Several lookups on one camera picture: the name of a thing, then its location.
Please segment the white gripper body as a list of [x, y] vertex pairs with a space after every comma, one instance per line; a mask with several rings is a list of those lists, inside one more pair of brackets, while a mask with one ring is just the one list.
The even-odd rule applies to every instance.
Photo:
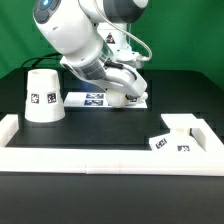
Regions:
[[140, 98], [147, 89], [147, 83], [137, 70], [127, 64], [107, 60], [102, 64], [105, 76], [100, 87], [123, 93], [128, 99]]

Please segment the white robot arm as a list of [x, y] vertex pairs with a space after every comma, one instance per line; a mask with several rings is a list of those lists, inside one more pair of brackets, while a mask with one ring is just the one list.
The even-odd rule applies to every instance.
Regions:
[[77, 78], [128, 99], [143, 96], [147, 83], [137, 72], [152, 58], [132, 50], [127, 26], [149, 0], [36, 0], [34, 21], [60, 64]]

